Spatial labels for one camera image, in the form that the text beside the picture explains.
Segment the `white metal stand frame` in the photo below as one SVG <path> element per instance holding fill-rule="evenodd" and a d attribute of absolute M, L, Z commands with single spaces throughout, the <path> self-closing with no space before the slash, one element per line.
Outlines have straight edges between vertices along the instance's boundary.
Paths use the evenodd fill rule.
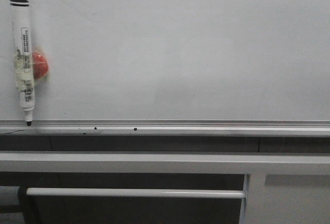
<path fill-rule="evenodd" d="M 2 152 L 2 172 L 245 174 L 251 194 L 246 223 L 261 222 L 261 180 L 266 175 L 328 176 L 328 156 L 234 154 Z"/>

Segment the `white black-tipped whiteboard marker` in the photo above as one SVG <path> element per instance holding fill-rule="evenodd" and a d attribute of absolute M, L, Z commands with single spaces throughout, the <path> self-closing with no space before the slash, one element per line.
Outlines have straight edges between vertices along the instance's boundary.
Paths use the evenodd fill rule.
<path fill-rule="evenodd" d="M 32 58 L 29 1 L 10 0 L 14 44 L 14 69 L 19 105 L 27 126 L 32 125 L 35 109 L 35 81 Z"/>

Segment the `grey padded bar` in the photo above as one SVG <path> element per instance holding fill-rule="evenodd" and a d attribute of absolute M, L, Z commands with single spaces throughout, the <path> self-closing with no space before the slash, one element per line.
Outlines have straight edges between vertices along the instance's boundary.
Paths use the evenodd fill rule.
<path fill-rule="evenodd" d="M 19 205 L 19 186 L 0 186 L 0 206 Z"/>

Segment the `large whiteboard with aluminium frame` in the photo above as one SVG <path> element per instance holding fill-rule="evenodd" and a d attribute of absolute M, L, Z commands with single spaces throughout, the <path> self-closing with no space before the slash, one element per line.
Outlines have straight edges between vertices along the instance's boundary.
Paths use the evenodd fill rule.
<path fill-rule="evenodd" d="M 1 134 L 329 136 L 329 0 L 29 0 L 31 126 L 1 0 Z"/>

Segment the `red round magnet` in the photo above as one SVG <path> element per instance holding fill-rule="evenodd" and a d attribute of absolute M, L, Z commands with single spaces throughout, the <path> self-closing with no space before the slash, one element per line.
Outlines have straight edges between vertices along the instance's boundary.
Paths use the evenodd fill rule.
<path fill-rule="evenodd" d="M 39 52 L 32 53 L 34 80 L 40 80 L 48 74 L 48 62 L 43 54 Z"/>

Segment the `white horizontal stand bar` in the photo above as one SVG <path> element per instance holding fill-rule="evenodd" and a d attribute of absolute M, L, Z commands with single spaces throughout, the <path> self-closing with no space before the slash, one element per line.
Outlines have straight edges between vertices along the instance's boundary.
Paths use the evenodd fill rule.
<path fill-rule="evenodd" d="M 28 196 L 91 197 L 169 197 L 244 199 L 245 191 L 195 189 L 114 189 L 114 188 L 36 188 L 26 190 Z"/>

